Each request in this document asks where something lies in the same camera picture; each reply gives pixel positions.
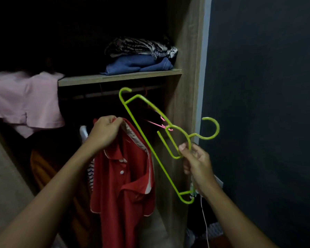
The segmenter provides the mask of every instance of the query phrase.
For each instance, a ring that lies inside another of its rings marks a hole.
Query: white wall edge
[[[197,96],[196,119],[195,119],[195,133],[198,133],[198,134],[200,133],[200,127],[201,127],[204,77],[205,77],[205,73],[206,73],[206,64],[207,64],[210,12],[211,12],[211,0],[205,0],[205,2],[204,2],[204,17],[203,17],[202,45],[201,45],[200,73],[199,73],[199,87],[198,87],[198,94],[197,94],[198,96]],[[196,144],[199,144],[199,138],[198,137],[194,137],[193,141]]]

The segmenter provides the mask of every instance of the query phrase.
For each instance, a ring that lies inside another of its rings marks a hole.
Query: forearm
[[[215,183],[207,186],[205,197],[234,248],[277,247],[231,201]]]
[[[34,200],[0,234],[0,248],[50,247],[58,225],[94,155],[87,142],[62,167]]]

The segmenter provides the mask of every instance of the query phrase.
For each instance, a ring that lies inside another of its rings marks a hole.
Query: person's left arm
[[[47,248],[70,204],[88,161],[115,139],[122,118],[101,117],[76,151],[33,201],[0,234],[0,248]]]

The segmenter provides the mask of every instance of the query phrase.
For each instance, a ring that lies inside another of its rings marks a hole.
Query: closet rod
[[[163,87],[163,85],[138,87],[138,88],[132,88],[132,92],[149,91],[149,90],[160,89],[162,87]],[[104,92],[90,93],[90,94],[85,94],[85,95],[76,95],[76,96],[73,96],[72,99],[76,100],[76,99],[99,97],[99,96],[105,96],[105,95],[118,95],[118,94],[119,94],[119,90],[104,91]]]

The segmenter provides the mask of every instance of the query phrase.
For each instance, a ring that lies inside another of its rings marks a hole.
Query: red shirt
[[[136,226],[155,208],[150,150],[126,119],[94,161],[91,211],[101,213],[103,248],[135,248]]]

